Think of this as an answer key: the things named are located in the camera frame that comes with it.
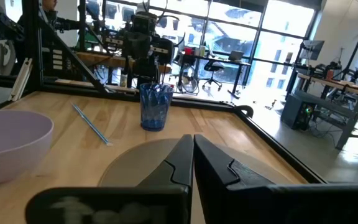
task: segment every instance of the blue cup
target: blue cup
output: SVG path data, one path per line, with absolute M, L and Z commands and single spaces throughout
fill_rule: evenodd
M 145 83 L 140 85 L 141 125 L 147 131 L 161 131 L 165 126 L 173 88 Z

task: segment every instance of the workbench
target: workbench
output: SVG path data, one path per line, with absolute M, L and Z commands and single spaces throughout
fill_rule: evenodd
M 323 80 L 321 78 L 316 77 L 310 77 L 303 74 L 298 74 L 298 77 L 301 78 L 301 80 L 298 83 L 298 88 L 295 91 L 295 95 L 301 98 L 303 101 L 307 101 L 310 103 L 315 103 L 318 106 L 321 106 L 323 108 L 328 109 L 329 111 L 332 111 L 334 113 L 340 114 L 341 116 L 344 116 L 347 119 L 346 123 L 339 123 L 336 121 L 336 119 L 333 119 L 329 116 L 325 116 L 321 113 L 318 113 L 316 116 L 318 118 L 321 118 L 322 120 L 342 129 L 341 137 L 339 138 L 336 148 L 342 149 L 344 145 L 346 144 L 347 140 L 349 138 L 358 138 L 358 134 L 352 134 L 354 130 L 354 126 L 356 125 L 356 122 L 358 121 L 358 98 L 356 105 L 353 107 L 353 109 L 345 108 L 341 105 L 337 105 L 332 103 L 331 101 L 326 100 L 327 94 L 323 92 L 321 97 L 317 97 L 311 94 L 308 94 L 308 87 L 311 82 L 320 83 L 322 85 L 337 88 L 340 91 L 345 91 L 348 93 L 354 93 L 358 95 L 358 86 L 355 85 L 344 85 L 338 81 L 335 80 Z
M 76 55 L 79 59 L 81 59 L 85 65 L 104 65 L 109 67 L 109 76 L 108 83 L 111 84 L 112 79 L 112 68 L 124 68 L 125 67 L 125 58 L 119 56 L 111 56 L 106 54 L 97 54 L 97 53 L 89 53 L 89 52 L 77 52 Z M 129 59 L 129 66 L 132 67 L 135 60 Z M 158 76 L 158 80 L 160 80 L 160 75 L 165 73 L 170 73 L 172 71 L 172 67 L 169 64 L 159 65 L 158 70 L 160 74 Z
M 113 146 L 100 140 L 72 103 L 78 105 Z M 25 223 L 25 205 L 40 191 L 52 187 L 96 187 L 112 161 L 129 149 L 153 140 L 178 139 L 184 134 L 202 134 L 215 144 L 247 154 L 280 173 L 288 184 L 306 183 L 233 113 L 171 106 L 165 129 L 148 132 L 140 126 L 139 103 L 129 101 L 36 91 L 3 109 L 42 113 L 55 126 L 51 149 L 45 158 L 34 169 L 0 184 L 0 224 Z

